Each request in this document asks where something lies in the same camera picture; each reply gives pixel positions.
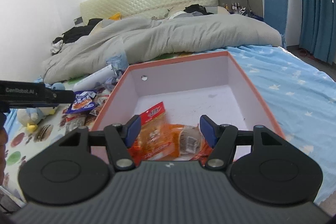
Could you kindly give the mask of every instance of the green dot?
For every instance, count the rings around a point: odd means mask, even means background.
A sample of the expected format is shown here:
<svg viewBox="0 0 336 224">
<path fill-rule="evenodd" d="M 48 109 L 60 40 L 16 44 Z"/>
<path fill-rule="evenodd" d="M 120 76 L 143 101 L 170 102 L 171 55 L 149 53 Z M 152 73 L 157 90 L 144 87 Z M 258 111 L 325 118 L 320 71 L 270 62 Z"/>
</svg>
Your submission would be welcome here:
<svg viewBox="0 0 336 224">
<path fill-rule="evenodd" d="M 18 162 L 20 158 L 21 158 L 21 153 L 19 151 L 16 151 L 8 157 L 8 159 L 6 160 L 6 163 L 7 165 L 13 165 L 14 163 Z"/>
</svg>

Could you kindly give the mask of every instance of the metal screw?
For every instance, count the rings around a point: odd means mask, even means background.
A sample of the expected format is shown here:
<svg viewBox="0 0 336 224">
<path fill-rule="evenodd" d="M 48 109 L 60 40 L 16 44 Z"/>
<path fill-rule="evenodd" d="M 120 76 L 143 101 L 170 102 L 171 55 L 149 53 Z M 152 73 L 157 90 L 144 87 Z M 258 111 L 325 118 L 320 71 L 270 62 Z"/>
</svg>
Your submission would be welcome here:
<svg viewBox="0 0 336 224">
<path fill-rule="evenodd" d="M 130 159 L 120 159 L 117 160 L 116 165 L 120 168 L 130 167 L 133 164 L 133 161 Z"/>
<path fill-rule="evenodd" d="M 221 159 L 211 159 L 208 161 L 208 165 L 213 168 L 222 167 L 224 165 L 224 161 Z"/>
</svg>

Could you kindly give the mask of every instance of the gray blanket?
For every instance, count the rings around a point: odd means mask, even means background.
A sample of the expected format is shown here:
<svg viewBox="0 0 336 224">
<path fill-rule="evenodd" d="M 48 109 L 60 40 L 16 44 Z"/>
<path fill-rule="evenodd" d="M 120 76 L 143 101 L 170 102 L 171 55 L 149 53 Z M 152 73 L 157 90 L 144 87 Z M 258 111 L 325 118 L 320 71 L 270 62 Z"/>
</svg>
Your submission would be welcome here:
<svg viewBox="0 0 336 224">
<path fill-rule="evenodd" d="M 43 62 L 46 83 L 94 73 L 121 51 L 130 64 L 166 53 L 202 52 L 241 45 L 281 45 L 277 30 L 241 15 L 151 19 L 133 17 L 115 21 L 99 32 L 81 37 Z"/>
</svg>

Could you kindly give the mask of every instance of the red label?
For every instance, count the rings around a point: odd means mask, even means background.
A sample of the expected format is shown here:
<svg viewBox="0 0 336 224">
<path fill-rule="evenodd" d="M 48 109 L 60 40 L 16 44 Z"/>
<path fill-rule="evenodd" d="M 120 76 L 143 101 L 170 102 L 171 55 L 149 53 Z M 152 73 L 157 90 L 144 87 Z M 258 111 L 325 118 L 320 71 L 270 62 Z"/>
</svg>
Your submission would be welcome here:
<svg viewBox="0 0 336 224">
<path fill-rule="evenodd" d="M 156 117 L 159 117 L 161 114 L 165 113 L 165 107 L 163 105 L 163 102 L 160 102 L 156 104 L 155 106 L 152 106 L 150 109 L 146 110 L 145 112 L 140 114 L 141 118 L 141 125 L 145 125 L 146 123 L 150 122 L 151 120 L 155 119 Z"/>
</svg>

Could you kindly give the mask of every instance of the yellow duck foot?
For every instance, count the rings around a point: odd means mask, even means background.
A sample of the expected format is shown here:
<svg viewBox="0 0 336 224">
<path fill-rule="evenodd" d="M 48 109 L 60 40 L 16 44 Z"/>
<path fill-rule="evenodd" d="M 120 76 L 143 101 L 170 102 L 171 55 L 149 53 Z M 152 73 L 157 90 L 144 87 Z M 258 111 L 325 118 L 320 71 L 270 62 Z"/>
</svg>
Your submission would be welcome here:
<svg viewBox="0 0 336 224">
<path fill-rule="evenodd" d="M 38 128 L 38 125 L 36 124 L 27 124 L 27 130 L 30 132 L 30 133 L 33 133 L 35 130 L 37 130 Z"/>
</svg>

